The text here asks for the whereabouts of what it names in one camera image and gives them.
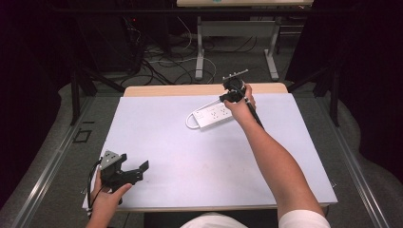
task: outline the white paper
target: white paper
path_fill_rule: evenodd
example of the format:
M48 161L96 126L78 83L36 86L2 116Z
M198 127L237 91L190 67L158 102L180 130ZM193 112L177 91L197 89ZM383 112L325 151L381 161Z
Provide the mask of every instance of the white paper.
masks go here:
M305 123L291 94L254 94L269 134L297 160L319 203L336 203ZM217 96L123 97L100 156L127 154L124 171L149 161L144 180L123 198L120 210L169 211L276 207L252 150L233 120L189 129L186 117Z

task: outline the white sleeve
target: white sleeve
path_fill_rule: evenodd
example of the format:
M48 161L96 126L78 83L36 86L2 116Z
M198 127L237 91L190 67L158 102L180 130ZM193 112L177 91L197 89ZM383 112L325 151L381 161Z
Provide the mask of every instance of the white sleeve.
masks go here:
M209 213L188 221L181 228L247 228L242 223L233 218L217 214Z
M322 215L308 210L295 210L286 213L278 222L278 228L330 228Z

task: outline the wrist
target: wrist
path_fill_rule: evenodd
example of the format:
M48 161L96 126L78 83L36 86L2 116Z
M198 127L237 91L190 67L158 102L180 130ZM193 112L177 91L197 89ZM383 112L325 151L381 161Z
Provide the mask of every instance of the wrist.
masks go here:
M107 227L109 225L109 220L105 218L97 218L97 217L91 217L89 220L88 224L86 225L86 228L102 228L102 227Z

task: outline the power strip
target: power strip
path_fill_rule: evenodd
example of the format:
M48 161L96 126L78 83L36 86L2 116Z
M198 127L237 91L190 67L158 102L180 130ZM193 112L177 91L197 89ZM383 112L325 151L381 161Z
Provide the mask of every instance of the power strip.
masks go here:
M194 111L192 114L200 128L232 118L231 110L226 108L223 103L213 104L204 109Z

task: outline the white table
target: white table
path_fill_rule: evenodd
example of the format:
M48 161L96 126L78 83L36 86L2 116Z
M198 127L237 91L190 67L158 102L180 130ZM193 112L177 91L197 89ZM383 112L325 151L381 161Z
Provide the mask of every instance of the white table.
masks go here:
M265 129L295 157L319 203L336 203L335 192L292 94L286 93L283 84L252 87ZM126 153L124 171L137 169L145 161L149 161L149 169L144 172L144 180L124 195L118 210L277 207L234 120L207 130L185 126L189 113L217 100L222 92L222 85L139 86L126 90L100 156L106 150Z
M203 7L284 7L284 6L309 6L314 0L178 0L179 7L203 8ZM273 60L273 52L278 38L281 18L275 21L202 21L198 17L198 60L196 63L197 80L202 79L203 36L259 36L270 37L269 48L264 50L264 55L273 81L278 80L278 72Z

